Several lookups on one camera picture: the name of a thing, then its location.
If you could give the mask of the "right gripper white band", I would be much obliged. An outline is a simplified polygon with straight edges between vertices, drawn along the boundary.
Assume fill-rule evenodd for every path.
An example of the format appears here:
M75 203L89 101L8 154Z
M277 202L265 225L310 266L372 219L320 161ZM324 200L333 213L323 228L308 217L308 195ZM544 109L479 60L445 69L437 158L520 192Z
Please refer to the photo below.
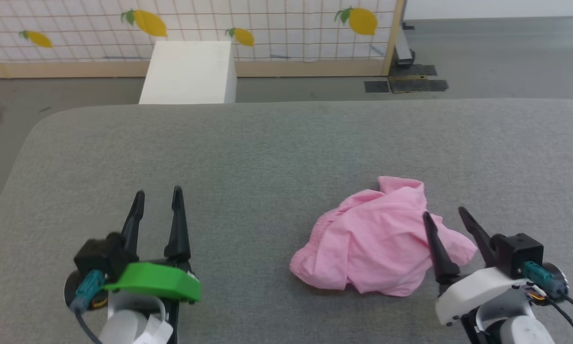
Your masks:
M435 312L439 322L447 325L471 311L475 313L476 327L489 327L491 322L497 320L531 316L529 299L524 292L528 279L512 279L494 268L496 252L492 238L464 206L457 210L466 231L476 242L486 269L477 270L461 279L460 267L448 255L431 214L424 212L422 220L435 281L439 288L448 288L436 301Z

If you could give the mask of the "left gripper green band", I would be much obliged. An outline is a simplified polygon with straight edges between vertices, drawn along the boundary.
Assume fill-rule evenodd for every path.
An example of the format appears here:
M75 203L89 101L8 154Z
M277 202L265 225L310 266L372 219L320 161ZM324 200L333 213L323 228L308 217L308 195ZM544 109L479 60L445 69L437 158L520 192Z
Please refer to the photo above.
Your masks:
M140 222L146 194L139 190L121 231L124 249L137 257ZM192 256L180 186L173 188L173 219L163 255L172 266L132 263L115 283L105 284L108 317L103 326L105 344L177 344L181 303L201 300L201 282L192 273Z

